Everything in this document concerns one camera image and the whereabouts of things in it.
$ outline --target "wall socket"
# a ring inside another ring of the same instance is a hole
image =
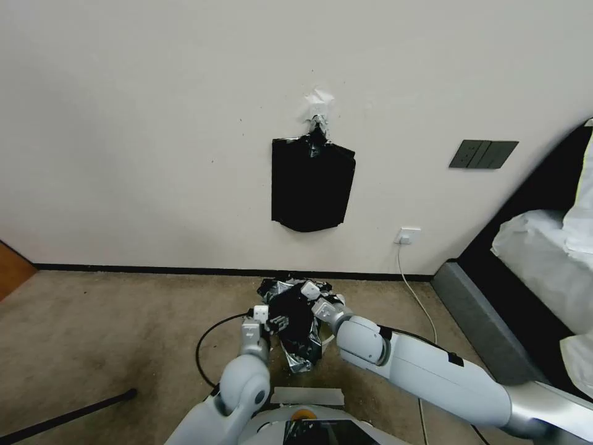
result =
[[[396,244],[412,244],[422,229],[420,227],[402,227],[400,232],[395,237],[394,243]]]

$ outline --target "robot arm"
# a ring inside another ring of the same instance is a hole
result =
[[[462,419],[513,436],[536,438],[560,428],[593,441],[593,405],[539,382],[496,383],[481,367],[426,342],[319,299],[317,318],[332,328],[341,357]]]
[[[267,400],[269,344],[261,336],[260,323],[251,317],[243,320],[241,334],[239,356],[224,368],[220,384],[206,400],[187,413],[166,445],[235,445]]]

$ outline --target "black stick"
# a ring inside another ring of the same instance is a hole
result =
[[[16,442],[27,439],[44,431],[51,430],[52,428],[71,422],[72,420],[78,419],[79,417],[83,417],[87,414],[93,413],[110,405],[133,399],[134,397],[136,397],[136,394],[138,394],[138,390],[136,388],[131,388],[125,393],[120,394],[119,396],[115,396],[110,399],[97,402],[95,404],[86,406],[81,409],[70,411],[69,413],[62,414],[58,417],[54,417],[53,419],[46,420],[45,422],[37,423],[36,425],[28,426],[26,428],[23,428],[22,430],[15,431],[14,433],[2,436],[0,437],[0,444],[14,444]]]

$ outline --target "black cable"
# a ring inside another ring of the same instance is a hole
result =
[[[484,445],[490,445],[490,442],[488,442],[486,440],[486,438],[482,435],[482,433],[480,433],[480,430],[477,429],[475,425],[471,425],[471,427],[474,429],[474,431],[480,437],[480,439],[482,439],[482,442],[484,442]]]
[[[424,343],[428,343],[429,345],[434,346],[435,348],[438,348],[440,350],[443,350],[445,352],[448,352],[445,348],[437,345],[433,341],[430,341],[428,338],[422,337],[422,336],[420,336],[418,334],[411,333],[411,332],[408,332],[408,331],[404,331],[403,329],[390,328],[389,326],[382,326],[380,324],[378,324],[377,326],[380,327],[380,328],[388,329],[388,330],[393,331],[393,332],[397,332],[397,333],[404,334],[404,335],[407,335],[407,336],[410,336],[410,337],[414,337],[415,339],[420,340],[420,341],[423,341]]]
[[[200,365],[200,346],[202,345],[202,342],[204,341],[204,338],[206,338],[206,336],[214,329],[217,328],[218,326],[220,326],[223,323],[226,323],[227,321],[230,320],[234,320],[236,318],[240,318],[243,316],[247,316],[247,314],[249,314],[248,312],[244,312],[241,314],[237,314],[237,315],[233,315],[230,317],[225,318],[224,320],[220,320],[218,323],[210,326],[208,328],[208,330],[202,334],[202,336],[200,337],[199,341],[198,341],[198,345],[196,346],[196,366],[198,367],[198,371],[200,372],[200,375],[202,376],[202,378],[204,379],[204,381],[206,383],[208,383],[210,386],[212,386],[212,388],[214,388],[216,385],[214,383],[212,383],[212,381],[206,377],[206,374],[204,374],[204,370],[202,369],[202,366]]]

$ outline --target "black bag hanging on wall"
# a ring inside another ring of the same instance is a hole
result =
[[[297,232],[344,222],[355,152],[326,139],[319,123],[300,138],[272,141],[272,220]]]

